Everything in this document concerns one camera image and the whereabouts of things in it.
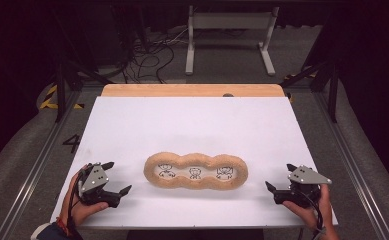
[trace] cable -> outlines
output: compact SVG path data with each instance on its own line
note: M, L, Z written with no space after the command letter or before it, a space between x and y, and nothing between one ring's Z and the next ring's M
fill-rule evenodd
M312 201L312 199L310 199L306 194L304 194L303 192L297 190L295 191L295 193L297 194L300 194L302 195L303 197L305 197L307 199L307 201L309 201L309 203L312 205L313 208L315 208L315 211L318 213L318 222L316 224L316 230L314 231L313 233L313 238L312 239L315 239L316 236L322 231L323 229L323 218L322 218L322 213L321 211L319 210L319 205L318 204L315 204L315 202Z
M69 231L71 232L72 239L76 239L76 240L83 240L82 236L76 230L75 222L73 221L73 217L72 217L72 209L76 205L76 204L73 205L73 197L75 196L76 189L78 187L78 182L81 179L82 175L83 175L83 172L79 171L78 177L76 178L76 181L72 187L72 193L70 195L70 200L69 200L69 208L67 209L67 229L69 229Z

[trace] human hand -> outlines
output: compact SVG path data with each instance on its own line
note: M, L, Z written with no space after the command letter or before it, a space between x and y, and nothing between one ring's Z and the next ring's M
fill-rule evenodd
M69 184L69 189L67 190L66 196L64 197L62 209L60 212L59 218L62 220L63 224L67 227L67 219L68 219L68 211L69 211L69 201L70 197L72 195L72 188L76 182L76 179L78 178L78 173L76 173ZM109 207L109 205L106 202L99 202L94 205L84 205L79 201L78 196L74 194L73 202L72 202L72 218L75 223L75 226L81 225L85 219L87 219L89 216L93 215L94 213L100 212L106 208Z
M318 206L319 211L322 214L324 226L327 230L326 235L324 237L321 237L321 239L338 239L337 233L334 229L334 225L332 224L332 207L330 202L328 185L321 184L320 187L321 198L319 199ZM302 208L290 201L284 201L282 204L294 214L299 216L312 232L317 229L318 221L316 219L313 208Z

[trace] wire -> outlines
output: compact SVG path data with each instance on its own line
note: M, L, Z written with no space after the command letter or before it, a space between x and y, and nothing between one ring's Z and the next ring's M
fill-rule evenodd
M314 235L313 235L313 238L312 238L312 239L315 239L316 236L322 231L322 228L323 228L323 218L322 218L322 213L319 210L319 205L316 204L315 202L313 202L312 199L310 199L303 192L301 192L299 190L297 190L295 192L300 194L300 195L302 195L303 197L305 197L307 199L307 201L309 201L310 205L312 205L312 207L315 208L316 212L318 213L318 223L316 224L317 231L314 232Z
M297 237L297 240L301 240L303 238L303 228L300 228L299 236Z

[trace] drawing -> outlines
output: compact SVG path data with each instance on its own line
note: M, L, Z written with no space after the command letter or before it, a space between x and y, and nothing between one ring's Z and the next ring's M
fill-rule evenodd
M234 169L232 167L222 167L218 168L217 170L218 175L216 177L220 180L229 180L232 178L232 173L234 172Z
M159 173L159 176L162 177L162 178L174 178L175 177L175 173L172 172L172 171L169 171L170 169L172 169L172 165L170 164L159 164L158 165L160 169L162 169L163 171L161 171Z
M190 168L190 179L201 179L201 169L200 168Z

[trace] sleeve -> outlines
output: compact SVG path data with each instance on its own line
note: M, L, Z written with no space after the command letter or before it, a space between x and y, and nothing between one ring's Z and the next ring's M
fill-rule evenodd
M66 233L57 223L46 223L39 226L31 236L31 240L69 240Z

